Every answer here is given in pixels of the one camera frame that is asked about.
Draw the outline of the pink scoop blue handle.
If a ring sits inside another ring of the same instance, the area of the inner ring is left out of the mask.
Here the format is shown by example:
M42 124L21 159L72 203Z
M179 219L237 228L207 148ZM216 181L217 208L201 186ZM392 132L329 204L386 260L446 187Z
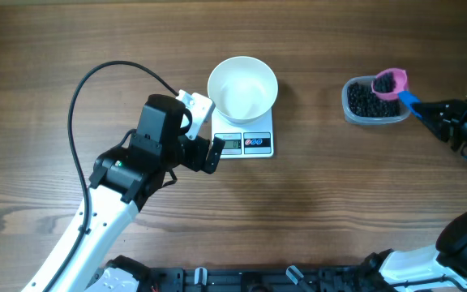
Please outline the pink scoop blue handle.
M413 108L420 100L409 91L406 70L389 68L381 71L371 82L371 91L383 101L399 101L411 114L420 118L420 113Z

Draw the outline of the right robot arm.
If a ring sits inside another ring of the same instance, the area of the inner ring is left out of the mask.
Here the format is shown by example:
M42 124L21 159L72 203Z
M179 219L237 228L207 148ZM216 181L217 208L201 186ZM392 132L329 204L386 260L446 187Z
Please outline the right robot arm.
M421 102L403 92L401 101L452 150L467 148L467 100ZM358 284L369 291L417 291L445 286L467 291L467 212L451 221L436 243L413 251L383 251L366 258Z

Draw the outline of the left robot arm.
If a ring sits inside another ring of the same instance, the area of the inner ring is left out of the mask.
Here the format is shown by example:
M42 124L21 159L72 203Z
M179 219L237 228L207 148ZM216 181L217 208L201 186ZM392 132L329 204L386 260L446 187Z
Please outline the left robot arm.
M76 215L26 291L139 291L149 269L124 256L95 275L118 236L156 191L176 183L174 168L183 165L212 174L224 147L222 140L198 135L215 108L198 93L177 97L151 95L138 126L95 161Z

